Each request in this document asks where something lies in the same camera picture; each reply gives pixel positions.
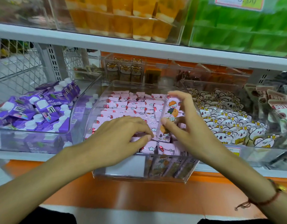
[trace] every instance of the red string bracelet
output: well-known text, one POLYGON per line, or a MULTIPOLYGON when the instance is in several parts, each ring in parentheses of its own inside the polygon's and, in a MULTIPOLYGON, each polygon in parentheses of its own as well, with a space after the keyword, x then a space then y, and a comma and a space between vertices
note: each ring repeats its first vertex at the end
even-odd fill
POLYGON ((279 184, 276 184, 273 180, 271 180, 271 179, 268 179, 268 180, 272 182, 272 184, 273 184, 273 186, 274 186, 274 188, 276 190, 276 194, 272 198, 270 198, 269 200, 266 200, 264 202, 258 202, 258 203, 252 201, 251 199, 248 199, 248 201, 246 201, 244 203, 241 203, 237 207, 235 207, 235 211, 238 211, 238 208, 243 208, 243 209, 249 208, 251 206, 251 204, 254 204, 256 206, 268 205, 268 204, 272 203, 273 201, 275 201, 278 198, 278 196, 280 195, 280 192, 284 192, 284 191, 287 190, 285 187, 283 187, 283 186, 281 186, 279 184))

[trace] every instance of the forearm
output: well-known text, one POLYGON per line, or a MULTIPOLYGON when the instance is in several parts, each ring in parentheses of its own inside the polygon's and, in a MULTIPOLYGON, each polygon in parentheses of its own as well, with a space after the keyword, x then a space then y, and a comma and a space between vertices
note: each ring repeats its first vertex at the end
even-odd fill
MULTIPOLYGON (((275 188, 267 178, 236 155, 222 155, 219 162, 213 162, 212 166, 254 202, 265 202, 276 194, 275 188)), ((275 201, 259 209, 273 222, 287 223, 287 194, 281 192, 275 201)))
POLYGON ((77 177, 67 150, 30 172, 0 186, 0 224, 18 223, 60 188, 77 177))

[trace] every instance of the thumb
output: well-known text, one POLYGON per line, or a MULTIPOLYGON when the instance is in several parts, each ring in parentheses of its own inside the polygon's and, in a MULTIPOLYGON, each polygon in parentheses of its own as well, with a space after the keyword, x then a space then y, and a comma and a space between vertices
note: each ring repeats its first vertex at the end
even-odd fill
POLYGON ((136 152, 137 150, 139 150, 140 148, 144 147, 150 140, 151 140, 152 136, 147 134, 143 137, 141 137, 140 139, 138 139, 135 142, 130 142, 130 150, 136 152))
POLYGON ((174 124, 172 121, 168 120, 167 118, 161 119, 162 125, 165 126, 173 135, 176 136, 178 140, 184 139, 184 136, 187 132, 181 130, 176 124, 174 124))

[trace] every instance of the fingernail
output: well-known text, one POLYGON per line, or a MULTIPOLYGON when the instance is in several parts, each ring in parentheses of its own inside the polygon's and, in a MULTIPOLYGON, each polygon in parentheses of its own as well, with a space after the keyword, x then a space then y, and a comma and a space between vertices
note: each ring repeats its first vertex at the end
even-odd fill
POLYGON ((162 118, 160 122, 162 123, 162 125, 165 125, 167 123, 167 118, 162 118))

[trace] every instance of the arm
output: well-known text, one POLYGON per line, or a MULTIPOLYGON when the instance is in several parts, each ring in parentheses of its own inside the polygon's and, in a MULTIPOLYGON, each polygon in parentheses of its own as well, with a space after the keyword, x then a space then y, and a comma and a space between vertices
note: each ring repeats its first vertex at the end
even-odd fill
MULTIPOLYGON (((214 136, 203 119, 198 116, 190 94, 173 91, 169 92, 169 95, 182 100, 186 115, 179 122, 186 124, 186 131, 181 130, 165 118, 161 119, 161 123, 176 136, 194 157, 215 168, 256 203, 265 202, 276 194, 274 186, 268 179, 229 151, 214 136)), ((271 221, 281 224, 287 223, 287 194, 281 192, 275 201, 260 206, 259 209, 271 221)))
POLYGON ((139 117, 103 123, 83 143, 65 148, 41 166, 0 186, 0 224, 19 223, 69 182, 94 169, 119 163, 152 137, 149 126, 139 117), (147 135, 130 142, 136 132, 147 135))

